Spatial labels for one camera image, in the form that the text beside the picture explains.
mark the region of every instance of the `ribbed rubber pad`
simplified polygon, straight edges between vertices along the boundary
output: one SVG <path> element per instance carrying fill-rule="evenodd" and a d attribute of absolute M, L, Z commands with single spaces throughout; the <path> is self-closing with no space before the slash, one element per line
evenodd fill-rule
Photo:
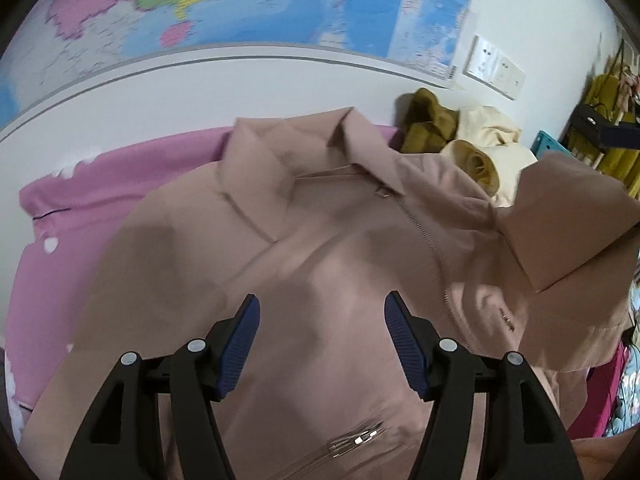
<path fill-rule="evenodd" d="M 220 356 L 220 376 L 216 381 L 216 393 L 220 399 L 224 399 L 226 394 L 236 388 L 249 350 L 254 343 L 258 325 L 260 325 L 260 302 L 254 298 L 242 314 Z"/>
<path fill-rule="evenodd" d="M 402 315 L 400 306 L 391 294 L 385 300 L 385 322 L 409 386 L 422 400 L 426 400 L 429 391 L 426 358 Z"/>

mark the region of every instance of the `magenta cloth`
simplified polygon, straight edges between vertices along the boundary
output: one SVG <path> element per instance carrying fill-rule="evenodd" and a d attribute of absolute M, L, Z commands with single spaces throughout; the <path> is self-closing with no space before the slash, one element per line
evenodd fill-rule
<path fill-rule="evenodd" d="M 619 343 L 613 359 L 593 370 L 593 374 L 587 380 L 587 404 L 568 430 L 571 440 L 604 435 L 614 410 L 620 377 L 626 362 L 625 353 L 625 348 Z"/>
<path fill-rule="evenodd" d="M 188 132 L 103 153 L 78 164 L 68 180 L 46 176 L 20 191 L 36 239 L 22 252 L 5 325 L 17 402 L 33 408 L 68 353 L 96 267 L 122 221 L 150 191 L 220 160 L 230 131 Z M 380 131 L 391 140 L 396 129 Z M 50 254 L 47 238 L 58 240 Z"/>

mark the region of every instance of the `white wall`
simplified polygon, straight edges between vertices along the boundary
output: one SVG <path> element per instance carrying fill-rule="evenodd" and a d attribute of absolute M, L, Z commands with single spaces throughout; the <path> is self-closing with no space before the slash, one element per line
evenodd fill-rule
<path fill-rule="evenodd" d="M 561 133 L 588 75 L 601 72 L 617 46 L 614 18 L 602 0 L 473 0 L 466 39 L 456 55 L 459 65 L 465 64 L 474 34 L 496 44 L 527 73 L 520 99 L 512 102 L 466 76 L 452 90 L 434 91 L 450 108 L 500 108 L 523 127 L 527 145 L 541 129 Z M 398 96 L 422 85 L 408 72 L 393 75 L 301 59 L 211 60 L 215 56 L 206 50 L 183 52 L 97 75 L 52 96 L 0 132 L 0 138 L 11 133 L 0 142 L 0 321 L 20 252 L 32 239 L 30 221 L 17 205 L 18 190 L 68 164 L 70 154 L 82 158 L 95 148 L 112 150 L 231 124 L 237 116 L 290 116 L 350 105 L 373 122 L 392 124 Z M 189 59 L 201 62 L 148 71 Z"/>

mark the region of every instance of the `pink jacket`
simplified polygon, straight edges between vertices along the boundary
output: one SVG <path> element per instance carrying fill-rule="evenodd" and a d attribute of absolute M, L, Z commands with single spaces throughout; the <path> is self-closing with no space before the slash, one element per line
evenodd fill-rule
<path fill-rule="evenodd" d="M 260 329 L 238 388 L 214 407 L 239 480 L 299 477 L 371 424 L 378 437 L 305 478 L 408 477 L 430 406 L 386 330 L 391 290 L 476 353 L 521 351 L 569 424 L 585 401 L 579 370 L 610 360 L 628 326 L 639 221 L 619 182 L 562 154 L 524 170 L 515 204 L 496 209 L 443 157 L 389 149 L 355 110 L 238 120 L 221 162 L 150 193 L 115 235 L 21 451 L 57 478 L 121 354 L 172 353 L 248 292 Z"/>

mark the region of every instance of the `map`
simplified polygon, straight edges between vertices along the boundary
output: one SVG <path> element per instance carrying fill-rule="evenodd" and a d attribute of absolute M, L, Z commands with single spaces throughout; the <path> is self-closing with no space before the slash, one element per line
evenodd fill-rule
<path fill-rule="evenodd" d="M 215 43 L 331 47 L 445 80 L 470 0 L 39 0 L 0 59 L 0 128 L 127 60 Z"/>

